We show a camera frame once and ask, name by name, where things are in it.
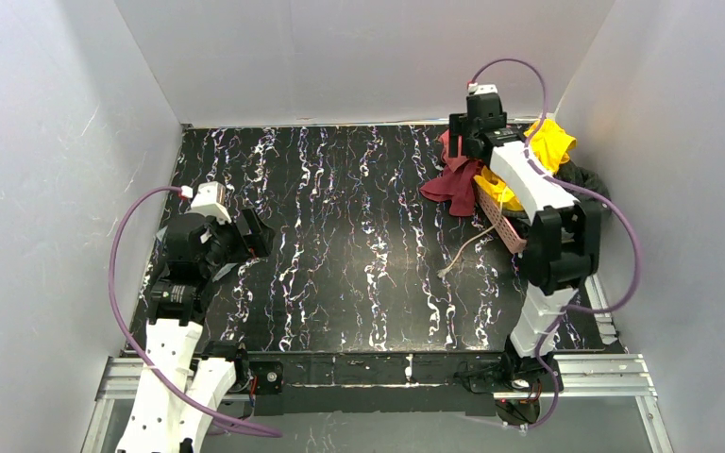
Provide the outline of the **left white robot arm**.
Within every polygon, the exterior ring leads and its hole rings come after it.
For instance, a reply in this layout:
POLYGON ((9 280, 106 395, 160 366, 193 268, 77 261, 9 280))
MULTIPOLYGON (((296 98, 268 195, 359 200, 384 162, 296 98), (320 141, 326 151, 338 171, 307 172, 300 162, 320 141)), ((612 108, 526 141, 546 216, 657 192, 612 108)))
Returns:
POLYGON ((190 210, 160 232, 161 271, 151 283, 143 367, 119 452, 197 452, 213 413, 244 370, 235 342, 195 355, 212 284, 248 260, 270 255, 274 230, 253 209, 235 221, 217 210, 190 210))

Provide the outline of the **maroon garment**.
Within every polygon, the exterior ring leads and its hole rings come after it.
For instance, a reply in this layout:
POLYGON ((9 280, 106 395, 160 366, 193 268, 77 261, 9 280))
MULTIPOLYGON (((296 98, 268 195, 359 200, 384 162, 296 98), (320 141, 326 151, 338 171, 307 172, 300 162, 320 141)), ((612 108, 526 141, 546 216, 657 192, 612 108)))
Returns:
POLYGON ((477 206, 474 177, 481 173, 483 164, 466 156, 451 158, 448 155, 448 130, 439 137, 439 141, 443 146, 441 161, 444 168, 441 175, 423 184, 419 191, 430 201, 449 202, 448 212, 452 216, 472 216, 477 206))

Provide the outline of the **pink laundry basket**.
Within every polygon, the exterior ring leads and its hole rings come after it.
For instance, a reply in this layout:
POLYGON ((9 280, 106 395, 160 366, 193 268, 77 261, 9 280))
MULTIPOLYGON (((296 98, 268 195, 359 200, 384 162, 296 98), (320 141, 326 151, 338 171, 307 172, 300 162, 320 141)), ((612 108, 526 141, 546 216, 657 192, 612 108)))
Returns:
POLYGON ((477 184, 475 184, 477 202, 497 235, 512 254, 522 253, 526 247, 526 240, 521 238, 508 218, 502 214, 497 203, 477 184))

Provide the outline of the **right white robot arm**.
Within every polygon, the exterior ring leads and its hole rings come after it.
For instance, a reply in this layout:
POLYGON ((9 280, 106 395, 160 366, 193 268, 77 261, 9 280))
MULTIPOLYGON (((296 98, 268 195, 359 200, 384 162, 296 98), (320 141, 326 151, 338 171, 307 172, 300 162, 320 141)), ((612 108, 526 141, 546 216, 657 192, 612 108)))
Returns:
POLYGON ((555 182, 523 133, 507 125, 495 86, 473 85, 466 111, 449 117, 448 153, 486 164, 522 205, 530 222, 518 258, 529 282, 519 320, 504 351, 509 378, 544 373, 565 307, 599 265, 599 203, 582 202, 555 182))

